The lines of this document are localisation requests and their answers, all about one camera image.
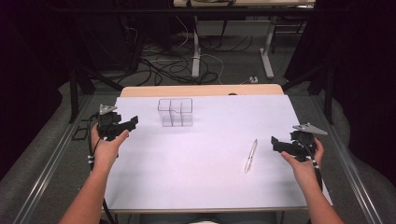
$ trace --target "forearm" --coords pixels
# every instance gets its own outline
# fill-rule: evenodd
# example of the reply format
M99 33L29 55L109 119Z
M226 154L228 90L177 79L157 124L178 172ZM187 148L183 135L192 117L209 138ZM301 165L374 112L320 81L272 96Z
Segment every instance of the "forearm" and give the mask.
M93 170L60 223L99 223L107 177L107 171Z
M320 188L303 190L308 212L313 224L344 223L324 197Z

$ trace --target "pen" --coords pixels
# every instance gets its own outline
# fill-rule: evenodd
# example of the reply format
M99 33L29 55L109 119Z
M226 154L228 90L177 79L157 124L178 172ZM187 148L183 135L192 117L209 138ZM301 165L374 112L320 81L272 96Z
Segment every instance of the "pen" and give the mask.
M250 155L248 156L248 159L247 159L247 166L245 167L245 173L247 173L250 170L251 161L253 160L253 154L254 154L254 151L256 150L256 146L257 146L257 139L254 140L253 146L251 147Z

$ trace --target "table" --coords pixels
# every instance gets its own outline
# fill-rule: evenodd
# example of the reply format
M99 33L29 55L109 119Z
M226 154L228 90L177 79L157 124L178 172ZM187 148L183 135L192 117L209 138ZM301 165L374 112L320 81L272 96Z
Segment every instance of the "table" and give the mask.
M105 197L110 211L306 208L291 168L270 144L272 134L288 141L291 126L298 123L288 96L282 93L277 85L125 88L117 111L123 121L139 116L139 123L121 146L108 178ZM162 127L156 106L163 97L191 98L193 126ZM256 138L252 168L245 174ZM327 190L325 195L331 201Z
M187 0L175 0L175 7L186 7ZM203 3L191 1L192 7L226 7L225 3ZM236 0L233 7L287 7L306 6L315 4L315 0ZM271 17L269 21L227 21L227 29L222 34L224 21L198 21L195 17L197 31L194 32L194 56L192 61L192 77L199 76L199 64L201 49L199 47L199 35L252 35L266 36L264 47L260 49L262 64L267 78L273 78L274 73L268 58L268 51L276 27L276 17Z

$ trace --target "gray carpet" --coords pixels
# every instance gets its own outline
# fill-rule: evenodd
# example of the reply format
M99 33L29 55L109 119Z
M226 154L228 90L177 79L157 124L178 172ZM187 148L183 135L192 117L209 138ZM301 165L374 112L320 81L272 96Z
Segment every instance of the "gray carpet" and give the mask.
M259 46L253 42L248 50L242 52L211 52L217 58L207 56L207 64L211 71L219 73L222 66L221 82L223 84L239 84L254 75L259 78L259 83L280 83L284 71L289 63L290 56L299 40L297 35L279 36L276 41L276 53L270 55L276 78L268 80L262 69L259 52L254 47ZM236 43L235 39L226 39L224 48ZM148 74L142 73L125 78L121 84L135 85L147 78ZM153 85L152 77L146 85ZM317 101L322 96L310 97L306 93L308 83L303 83L286 92L290 96L296 114L301 123L310 122L319 128L326 129L327 124L321 111L316 107ZM164 78L163 85L178 85L175 81ZM64 94L62 105L42 129L35 141L26 149L24 154L15 163L5 178L0 182L0 221L2 223L56 223L64 213L84 183L89 173L87 164L86 141L70 141L70 133L78 126L85 127L86 119L98 109L99 104L114 105L119 92L100 82L95 82L98 91L94 96L80 97L81 115L74 124L68 125L70 116L70 101L67 85L61 87ZM347 120L343 116L342 108L336 102L333 104L334 129L337 131L341 142L347 146L349 129ZM336 144L333 136L320 136L326 147L323 161L323 179L331 192L334 208L346 223L370 223L361 202L356 195L356 189L351 185L351 179L346 175L345 168L340 164L339 155L336 153ZM358 174L367 189L375 209L381 216L383 223L394 223L396 219L396 190L388 180L371 167L354 158ZM40 176L43 171L51 171L48 176ZM37 180L47 180L35 188ZM120 216L120 223L127 223L128 215ZM306 223L306 211L287 211L284 223ZM130 223L138 223L138 216L132 216Z

